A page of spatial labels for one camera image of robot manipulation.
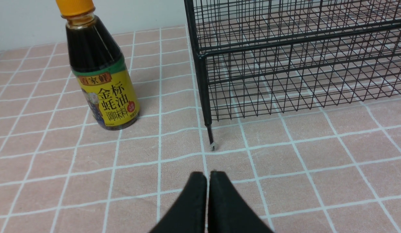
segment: table surface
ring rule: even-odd
[[[214,122],[186,26],[115,35],[142,109],[93,119],[67,44],[0,52],[0,233],[144,233],[192,171],[225,171],[283,232],[401,232],[401,96]]]

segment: white grid line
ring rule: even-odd
[[[42,70],[49,70],[49,69],[54,69],[54,68],[61,68],[61,67],[70,67],[70,65],[57,65],[57,66],[51,66],[51,67],[45,67],[45,68],[36,68],[36,69],[28,69],[28,70],[21,70],[19,72],[25,72],[25,71],[42,71]],[[0,71],[0,73],[13,73],[15,71]]]
[[[272,121],[272,120],[275,120],[275,119],[278,119],[278,118],[260,120],[258,122]],[[251,124],[251,123],[254,123],[254,122],[244,122],[243,124]],[[88,125],[97,125],[97,123],[86,124],[86,126],[88,126]],[[219,126],[219,127],[215,127],[215,128],[227,128],[227,127],[233,127],[233,126],[236,126],[236,125],[237,124],[231,124],[231,125]],[[384,129],[394,129],[394,128],[401,128],[401,125],[396,125],[396,126],[391,126],[391,127],[384,127]],[[196,129],[198,129],[198,128],[197,127],[184,128],[184,129],[180,129],[178,131],[174,131],[174,132],[169,132],[169,133],[163,134],[162,136],[171,135],[171,134],[177,134],[177,133],[180,133],[180,132],[183,132],[183,131],[196,130]],[[381,131],[381,129],[380,128],[374,128],[374,129],[363,130],[363,131],[348,132],[348,133],[339,134],[339,136],[364,134],[364,133],[371,133],[371,132],[377,132],[377,131]],[[121,139],[120,141],[128,141],[128,140],[135,140],[135,139],[147,139],[147,138],[154,138],[154,137],[158,137],[158,136],[159,135],[133,137],[133,138]],[[337,136],[335,136],[335,135],[321,136],[321,137],[316,137],[316,138],[311,138],[311,139],[294,140],[293,142],[294,143],[302,143],[302,142],[310,142],[310,141],[316,141],[316,140],[322,140],[322,139],[332,139],[332,138],[337,138]],[[103,144],[114,143],[114,142],[116,142],[116,140],[110,140],[110,141],[98,142],[98,143],[83,144],[83,145],[79,145],[78,147],[96,146],[96,145],[103,145]],[[281,143],[264,144],[264,145],[250,147],[250,148],[251,149],[261,149],[261,148],[271,147],[271,146],[290,145],[293,142],[281,142]],[[38,153],[46,153],[46,152],[59,151],[59,150],[68,150],[68,149],[74,149],[74,148],[75,147],[64,147],[64,148],[58,148],[58,149],[49,149],[49,150],[39,151]],[[20,154],[20,155],[8,155],[8,156],[2,156],[2,157],[0,157],[0,159],[15,158],[15,157],[21,157],[21,156],[32,155],[32,154],[33,154],[33,152]],[[207,154],[215,155],[215,154],[219,154],[219,152],[211,152],[211,153],[207,153]]]
[[[172,189],[172,190],[168,190],[168,191],[163,191],[163,192],[161,192],[161,194],[176,193],[176,192],[181,192],[181,191],[182,191],[182,189]],[[119,197],[119,198],[113,198],[111,200],[99,200],[99,201],[95,201],[95,202],[87,202],[87,203],[82,203],[82,204],[77,204],[77,205],[65,205],[65,206],[61,206],[60,209],[85,207],[85,206],[90,206],[90,205],[95,205],[95,204],[104,204],[107,202],[139,199],[139,198],[145,198],[145,197],[156,196],[156,195],[157,195],[157,192],[149,193],[149,194],[142,194],[142,195],[138,195],[138,196],[124,196],[124,197]],[[30,212],[23,212],[23,213],[15,213],[15,214],[9,214],[9,215],[0,215],[0,219],[1,218],[10,218],[10,217],[15,217],[15,216],[29,215],[29,214],[38,214],[38,213],[44,213],[44,212],[49,212],[49,211],[54,211],[54,210],[57,210],[57,207],[46,208],[46,209],[30,211]]]
[[[195,109],[196,109],[196,118],[198,121],[198,128],[199,128],[199,139],[200,139],[200,150],[202,152],[202,163],[203,163],[203,173],[205,174],[206,177],[209,177],[209,171],[208,171],[208,165],[206,163],[206,155],[205,155],[205,146],[203,144],[203,135],[202,135],[202,128],[205,128],[202,126],[201,124],[201,114],[199,113],[200,111],[202,111],[202,108],[199,108],[199,103],[198,101],[200,99],[198,99],[198,95],[196,93],[198,93],[197,91],[197,81],[196,81],[196,72],[194,71],[194,65],[195,62],[193,61],[193,56],[190,54],[190,49],[191,49],[191,43],[190,43],[190,38],[189,38],[189,29],[187,27],[187,25],[185,25],[185,29],[186,29],[186,41],[189,47],[189,62],[190,62],[190,71],[191,71],[191,75],[192,75],[192,85],[193,85],[193,95],[195,97]],[[209,199],[209,179],[206,179],[206,198]]]
[[[25,57],[22,59],[22,61],[20,62],[20,65],[18,66],[18,68],[16,69],[16,71],[11,71],[9,73],[13,73],[13,75],[9,78],[8,82],[6,83],[6,85],[10,84],[13,80],[13,78],[15,77],[16,73],[20,70],[20,68],[22,67],[22,64],[24,62],[24,60],[26,59],[26,57],[28,56],[28,53],[30,51],[30,48],[28,49],[28,51],[26,52]],[[3,88],[0,92],[0,97],[2,96],[2,94],[5,92],[5,88]]]
[[[55,55],[68,55],[68,53],[59,53],[59,54],[55,54]],[[38,59],[38,58],[49,58],[49,57],[51,57],[51,55],[39,56],[39,57],[26,57],[25,60]],[[21,60],[24,60],[24,59],[1,59],[0,61],[21,61]]]
[[[66,190],[67,190],[68,182],[70,181],[70,177],[71,177],[70,174],[71,174],[72,168],[74,167],[75,158],[76,158],[76,154],[77,154],[77,151],[78,151],[78,145],[79,145],[79,142],[81,141],[82,136],[83,136],[83,134],[84,134],[85,122],[86,122],[87,119],[88,119],[89,113],[90,113],[90,109],[88,109],[88,110],[87,110],[87,114],[85,114],[85,118],[84,118],[84,121],[83,121],[84,124],[83,124],[83,126],[82,126],[82,128],[81,128],[81,131],[80,131],[80,134],[79,134],[79,138],[78,138],[78,141],[77,141],[77,143],[76,143],[76,147],[75,147],[75,149],[74,149],[74,155],[72,156],[71,165],[70,165],[70,168],[69,168],[69,170],[68,170],[67,178],[65,179],[65,183],[64,183],[63,190],[62,190],[62,192],[61,192],[60,199],[58,200],[58,205],[57,205],[57,208],[56,208],[56,211],[55,211],[54,219],[53,219],[53,221],[52,221],[52,226],[51,226],[51,230],[50,230],[51,233],[54,232],[55,227],[56,227],[56,225],[57,225],[58,215],[59,215],[60,210],[61,210],[61,206],[62,206],[62,203],[63,203],[63,199],[64,199],[65,192],[66,192]]]
[[[394,161],[396,159],[400,159],[401,160],[401,156],[399,158],[389,158],[389,159],[381,159],[378,161],[368,161],[368,162],[361,162],[361,163],[357,163],[358,165],[367,165],[367,164],[373,164],[373,163],[379,163],[379,162],[386,162],[386,161]],[[338,167],[331,167],[331,168],[320,168],[320,169],[314,169],[314,170],[309,170],[310,173],[313,172],[320,172],[320,171],[329,171],[329,170],[335,170],[335,169],[341,169],[341,168],[349,168],[349,167],[353,167],[355,166],[355,164],[349,164],[349,165],[343,165],[343,166],[338,166]],[[294,173],[287,173],[287,174],[279,174],[279,175],[269,175],[269,176],[263,176],[263,177],[258,177],[259,180],[264,180],[267,178],[278,178],[278,177],[285,177],[285,176],[293,176],[293,175],[298,175],[298,174],[305,174],[305,171],[301,171],[301,172],[294,172]],[[50,177],[50,179],[56,179],[56,178],[61,178],[61,177],[66,177],[66,175],[60,175],[60,176],[54,176],[54,177]],[[235,180],[235,181],[231,181],[233,184],[241,184],[241,183],[249,183],[249,182],[255,182],[255,179],[246,179],[246,180]],[[171,193],[171,192],[180,192],[182,189],[174,189],[174,190],[169,190],[169,191],[163,191],[160,192],[161,194],[165,194],[165,193]],[[113,201],[118,201],[118,200],[125,200],[125,199],[132,199],[132,198],[141,198],[141,197],[147,197],[147,196],[156,196],[158,193],[150,193],[150,194],[142,194],[142,195],[138,195],[138,196],[127,196],[127,197],[120,197],[120,198],[114,198],[111,199],[111,202]],[[382,197],[380,198],[380,200],[390,200],[390,199],[400,199],[401,195],[396,195],[396,196],[387,196],[387,197]],[[101,201],[96,201],[96,202],[89,202],[89,203],[82,203],[82,204],[78,204],[78,205],[65,205],[65,206],[61,206],[62,209],[64,208],[76,208],[76,207],[81,207],[81,206],[87,206],[87,205],[94,205],[97,203],[105,203],[107,202],[107,200],[101,200]],[[364,201],[359,201],[359,202],[354,202],[356,203],[356,205],[362,204],[362,202]],[[330,205],[333,206],[333,208],[337,208],[340,206],[348,206],[349,204],[352,204],[353,202],[349,202],[346,204],[340,204],[340,205]],[[29,211],[29,212],[22,212],[22,213],[15,213],[15,214],[11,214],[11,215],[2,215],[0,216],[0,218],[5,218],[7,216],[19,216],[19,215],[26,215],[26,214],[31,214],[31,213],[37,213],[37,212],[46,212],[46,211],[51,211],[51,210],[56,210],[56,207],[54,208],[47,208],[47,209],[43,209],[43,210],[38,210],[38,211]],[[295,214],[297,212],[308,212],[309,211],[317,211],[317,210],[321,210],[321,207],[317,207],[317,208],[310,208],[310,209],[306,209],[306,210],[300,210],[300,211],[291,211],[291,212],[286,212],[286,213],[291,213],[291,214]]]
[[[52,55],[51,55],[51,57],[48,59],[48,63],[47,63],[47,65],[46,65],[46,67],[48,67],[48,65],[51,63],[51,59],[52,59],[52,57],[53,57],[53,55],[54,55],[54,52],[55,52],[55,49],[56,49],[56,48],[57,48],[57,44],[54,45],[54,49],[53,49],[53,51],[52,51]],[[31,49],[31,47],[28,49],[28,51],[27,51],[27,53],[26,53],[26,56],[29,54],[30,49]],[[41,78],[42,78],[42,76],[43,76],[44,73],[45,73],[45,69],[43,70],[43,72],[42,72],[42,74],[41,74]],[[38,86],[38,83],[36,83],[35,87],[33,88],[32,93],[30,94],[30,97],[32,97],[32,95],[33,95],[33,93],[35,92],[37,86]],[[60,97],[59,97],[59,99],[58,99],[57,104],[56,104],[55,107],[54,107],[54,110],[57,109],[58,104],[59,104],[59,102],[60,102],[62,96],[63,96],[63,95],[61,94]],[[21,110],[21,113],[25,110],[26,106],[28,105],[28,102],[29,102],[29,100],[26,101],[25,106],[24,106],[23,109]],[[46,129],[48,129],[49,126],[51,125],[51,122],[52,122],[52,119],[53,119],[53,117],[54,117],[54,114],[55,114],[55,111],[52,113],[51,118],[50,118],[49,121],[48,121],[48,125],[46,126]],[[17,124],[17,122],[18,122],[19,119],[20,119],[20,116],[19,116],[19,117],[17,118],[17,120],[15,121],[13,128],[15,127],[15,125]],[[39,148],[42,146],[42,142],[44,141],[46,134],[47,134],[47,132],[44,132],[44,133],[43,133],[42,138],[41,138],[41,141],[39,142],[38,146],[37,146],[36,149],[35,149],[35,152],[34,152],[33,155],[32,155],[32,158],[30,159],[29,168],[28,168],[28,170],[27,170],[27,172],[26,172],[26,174],[25,174],[25,177],[24,177],[24,179],[23,179],[23,183],[20,185],[20,187],[19,187],[19,189],[18,189],[18,192],[17,192],[17,194],[16,194],[16,196],[15,196],[13,202],[12,202],[12,205],[11,205],[11,208],[9,209],[9,214],[8,214],[8,215],[12,214],[12,211],[13,211],[13,209],[15,208],[15,205],[16,205],[16,202],[17,202],[17,200],[18,200],[18,198],[19,198],[19,195],[20,195],[20,193],[22,192],[22,189],[23,189],[23,187],[24,187],[24,185],[25,185],[25,183],[26,183],[26,180],[27,180],[27,178],[28,178],[28,176],[29,176],[30,171],[32,170],[33,161],[35,160],[35,157],[36,157],[36,154],[37,154],[38,151],[39,151]],[[2,149],[4,148],[4,146],[5,146],[5,141],[2,143],[2,147],[1,147],[1,149],[0,149],[0,152],[1,152],[1,150],[2,150]],[[6,218],[6,219],[5,219],[5,222],[3,223],[3,226],[2,226],[2,229],[1,229],[1,233],[3,233],[3,232],[5,231],[5,228],[6,228],[7,224],[8,224],[8,221],[9,221],[9,218]]]
[[[326,112],[323,112],[323,114],[325,115],[327,121],[329,122],[329,125],[331,127],[331,129],[333,130],[334,134],[337,135],[337,131],[335,130],[333,124],[331,123],[329,116],[326,114]],[[354,164],[356,164],[356,160],[354,159],[353,155],[350,153],[349,149],[347,148],[347,146],[344,144],[343,140],[338,137],[338,140],[340,141],[340,144],[344,147],[345,151],[347,152],[347,154],[349,155],[350,159],[352,160],[352,162]],[[389,218],[390,222],[392,223],[393,227],[395,227],[395,229],[398,231],[398,233],[401,233],[401,229],[399,228],[399,226],[396,224],[396,222],[393,220],[393,217],[389,214],[389,212],[387,211],[387,209],[385,208],[384,204],[382,203],[382,201],[380,200],[378,194],[376,193],[375,189],[372,187],[372,185],[370,184],[370,182],[368,181],[368,179],[366,178],[365,174],[363,174],[362,169],[359,167],[359,165],[356,165],[356,169],[359,171],[360,175],[362,176],[363,180],[365,181],[365,183],[367,184],[367,186],[369,187],[369,189],[371,190],[371,192],[373,193],[375,199],[377,200],[378,204],[381,206],[383,212],[386,214],[386,216]]]
[[[28,51],[26,52],[25,57],[28,55],[30,51],[30,48],[28,49]],[[11,78],[8,81],[8,84],[12,81],[12,78],[15,76],[16,72],[20,69],[20,67],[22,66],[22,63],[20,63],[19,67],[17,68],[17,70],[15,71],[15,73],[11,76]],[[35,91],[37,85],[33,88],[32,93],[30,94],[31,96],[33,95],[33,92]],[[5,91],[5,88],[2,89],[0,96],[3,94],[3,92]],[[29,100],[26,101],[25,105],[23,106],[22,110],[19,113],[19,116],[17,116],[17,119],[15,120],[11,130],[9,131],[8,135],[5,137],[4,141],[2,142],[2,145],[0,147],[0,152],[2,152],[3,148],[5,147],[6,142],[8,141],[10,135],[12,134],[12,131],[15,129],[16,125],[18,124],[18,121],[20,119],[20,115],[23,113],[23,111],[25,110],[26,106],[28,105]]]
[[[326,216],[326,219],[327,219],[327,221],[329,223],[329,226],[331,227],[331,230],[333,231],[333,233],[337,233],[336,228],[334,227],[333,221],[331,220],[331,217],[330,217],[329,213],[327,212],[326,206],[325,206],[325,204],[324,204],[324,202],[323,202],[323,200],[322,200],[322,198],[321,198],[321,196],[319,194],[319,191],[317,190],[316,184],[314,183],[313,178],[310,176],[310,173],[309,173],[309,171],[307,169],[307,166],[306,166],[303,158],[301,157],[300,152],[297,149],[297,146],[293,142],[294,139],[292,138],[292,136],[290,134],[290,131],[288,130],[287,124],[285,123],[285,120],[282,117],[281,113],[279,112],[279,109],[277,108],[276,104],[274,103],[273,105],[275,106],[275,108],[276,108],[276,110],[278,112],[277,114],[278,114],[279,118],[281,119],[282,125],[283,125],[283,127],[285,129],[285,132],[286,132],[286,134],[288,136],[288,139],[290,140],[290,142],[292,142],[291,146],[293,147],[294,152],[297,155],[297,158],[300,160],[300,163],[301,163],[301,165],[302,165],[302,167],[304,169],[304,174],[306,174],[306,176],[307,176],[307,178],[308,178],[308,180],[309,180],[309,182],[310,182],[310,184],[311,184],[311,186],[312,186],[312,188],[314,190],[316,198],[319,201],[320,207],[321,207],[323,213]]]
[[[76,93],[76,92],[80,92],[80,91],[81,90],[76,90],[76,91],[69,91],[69,92],[64,92],[64,93],[38,95],[38,96],[19,98],[19,99],[1,99],[0,102],[11,102],[11,101],[16,101],[16,100],[27,100],[27,99],[38,99],[38,98],[42,98],[42,97],[58,96],[60,94],[71,94],[71,93]]]
[[[168,77],[168,78],[163,78],[163,80],[167,80],[167,79],[173,79],[173,78],[181,78],[184,76],[189,76],[192,74],[184,74],[184,75],[177,75],[177,76],[172,76],[172,77]],[[49,82],[53,82],[53,81],[61,81],[61,80],[66,80],[67,78],[57,78],[57,79],[52,79],[52,80],[44,80],[41,81],[39,80],[39,83],[49,83]],[[150,81],[141,81],[141,82],[133,82],[133,84],[140,84],[140,83],[152,83],[155,81],[159,81],[159,79],[155,79],[155,80],[150,80]],[[35,84],[36,82],[32,82],[32,83],[15,83],[15,84],[4,84],[4,85],[0,85],[0,87],[7,87],[7,86],[23,86],[23,85],[29,85],[29,84]]]
[[[343,83],[343,86],[342,86],[342,87],[345,87],[346,89],[352,91],[351,87],[350,87],[346,82]],[[378,125],[379,127],[381,127],[381,125],[376,121],[376,119],[373,117],[373,115],[372,115],[372,113],[370,112],[370,110],[368,109],[368,107],[361,101],[361,99],[358,97],[358,95],[356,95],[356,93],[354,93],[354,91],[352,91],[352,93],[353,93],[354,96],[356,96],[355,99],[358,99],[359,102],[360,102],[360,104],[361,104],[362,106],[365,106],[365,108],[366,108],[366,109],[368,110],[368,112],[369,112],[369,115],[370,115],[370,116],[372,117],[372,119],[377,123],[377,125]],[[327,122],[329,123],[329,126],[330,126],[330,128],[332,129],[333,133],[337,136],[338,133],[337,133],[336,129],[334,128],[333,124],[331,123],[330,118],[329,118],[329,116],[327,115],[327,113],[323,110],[322,107],[319,107],[319,109],[320,109],[320,111],[323,113],[323,115],[325,116],[325,118],[326,118]],[[338,136],[337,138],[338,138],[340,144],[341,144],[341,145],[343,146],[343,148],[345,149],[347,155],[348,155],[348,156],[350,157],[350,159],[352,160],[352,162],[353,162],[354,164],[356,164],[356,160],[354,159],[353,155],[350,153],[350,150],[349,150],[349,149],[347,148],[347,146],[344,144],[344,142],[343,142],[343,140],[341,139],[341,137]],[[401,230],[400,230],[399,226],[396,224],[395,220],[394,220],[393,217],[390,215],[390,213],[388,212],[388,210],[386,209],[386,207],[384,206],[384,204],[380,201],[378,194],[376,193],[375,189],[372,187],[372,185],[370,184],[370,182],[369,182],[368,179],[366,178],[366,176],[365,176],[365,174],[363,173],[363,171],[362,171],[362,169],[360,168],[360,166],[359,166],[359,165],[356,165],[356,169],[358,170],[359,174],[362,176],[363,180],[365,181],[365,183],[367,184],[367,186],[368,186],[369,189],[371,190],[372,194],[374,195],[374,197],[375,197],[375,199],[377,200],[378,204],[381,206],[381,208],[382,208],[383,212],[385,213],[385,215],[389,218],[389,220],[390,220],[390,222],[392,223],[393,227],[395,227],[395,229],[396,229],[396,231],[397,231],[398,233],[401,233]]]
[[[160,40],[162,39],[162,29],[159,30]],[[159,42],[160,53],[162,53],[162,42]],[[160,64],[162,64],[162,54],[160,54]],[[160,65],[160,77],[159,77],[159,113],[162,112],[162,66]],[[156,222],[160,221],[160,206],[161,197],[160,191],[162,190],[162,114],[159,115],[159,145],[158,145],[158,157],[157,157],[157,206],[156,206]]]
[[[243,149],[237,149],[237,150],[226,150],[223,152],[218,152],[218,153],[205,153],[206,155],[209,156],[217,156],[217,155],[225,155],[233,152],[246,152],[246,148]],[[171,158],[171,159],[164,159],[161,160],[161,163],[167,163],[167,162],[175,162],[181,159],[185,158],[190,158],[192,156],[197,156],[197,155],[202,155],[201,152],[197,153],[191,153],[187,155],[182,155],[176,158]],[[398,157],[392,157],[392,158],[386,158],[386,159],[380,159],[380,160],[375,160],[375,161],[366,161],[366,162],[358,162],[356,164],[350,163],[346,165],[341,165],[341,166],[334,166],[334,167],[327,167],[327,168],[317,168],[317,169],[312,169],[308,170],[308,172],[313,173],[313,172],[321,172],[321,171],[330,171],[330,170],[335,170],[335,169],[342,169],[342,168],[351,168],[356,165],[367,165],[367,164],[374,164],[374,163],[381,163],[381,162],[389,162],[389,161],[396,161],[396,160],[401,160],[401,156]],[[94,174],[102,171],[111,171],[113,169],[125,169],[125,168],[133,168],[133,167],[140,167],[140,166],[147,166],[147,165],[153,165],[157,164],[158,161],[152,161],[152,162],[141,162],[141,163],[135,163],[131,165],[122,165],[122,166],[116,166],[116,167],[107,167],[107,168],[101,168],[98,170],[92,170],[92,171],[86,171],[86,172],[72,172],[69,176],[78,176],[78,175],[84,175],[84,174]],[[287,176],[294,176],[298,174],[305,174],[305,171],[300,171],[300,172],[291,172],[291,173],[282,173],[282,174],[275,174],[275,175],[266,175],[262,177],[257,177],[258,180],[264,180],[267,178],[279,178],[279,177],[287,177]],[[30,183],[30,182],[37,182],[37,181],[44,181],[44,180],[52,180],[52,179],[57,179],[57,178],[63,178],[67,177],[68,174],[61,174],[61,175],[54,175],[54,176],[49,176],[49,177],[42,177],[42,178],[34,178],[26,181],[12,181],[12,182],[7,182],[7,183],[2,183],[0,184],[1,186],[7,186],[7,185],[14,185],[14,184],[22,184],[22,183]],[[251,182],[255,181],[255,179],[246,179],[246,180],[233,180],[232,182],[234,184],[238,183],[246,183],[246,182]]]
[[[236,115],[239,117],[238,108],[235,108],[235,112],[236,112]],[[257,169],[255,168],[255,163],[254,163],[254,160],[252,159],[252,155],[251,155],[251,149],[250,149],[250,147],[249,147],[249,145],[248,145],[248,141],[246,140],[246,136],[245,136],[245,132],[244,132],[244,126],[242,125],[242,122],[241,122],[241,119],[240,119],[240,118],[238,118],[238,124],[239,124],[239,128],[240,128],[240,130],[241,130],[242,139],[243,139],[244,144],[245,144],[246,153],[248,154],[248,159],[249,159],[249,162],[250,162],[250,164],[251,164],[252,172],[253,172],[253,174],[254,174],[255,183],[256,183],[256,185],[257,185],[257,187],[258,187],[258,192],[259,192],[259,194],[260,194],[261,201],[262,201],[263,206],[264,206],[265,215],[266,215],[266,216],[269,216],[269,215],[270,215],[270,211],[269,211],[269,208],[268,208],[267,200],[266,200],[266,198],[265,198],[265,196],[264,196],[264,191],[263,191],[263,189],[262,189],[262,187],[261,187],[261,182],[260,182],[260,180],[258,179]],[[270,217],[267,218],[267,221],[268,221],[269,227],[270,227],[271,229],[274,229],[274,224],[273,224],[273,221],[271,220]]]

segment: wire mesh basket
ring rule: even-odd
[[[401,94],[401,0],[185,0],[212,120]]]

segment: rack leg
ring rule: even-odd
[[[209,137],[209,144],[211,146],[211,150],[214,151],[217,149],[217,145],[213,141],[212,126],[209,124],[209,125],[206,125],[206,128],[208,129],[208,137]]]
[[[209,90],[207,84],[205,60],[195,58],[196,79],[198,81],[200,104],[202,106],[203,121],[208,129],[209,144],[211,150],[216,150],[217,145],[212,135],[212,112],[211,103],[209,102]]]

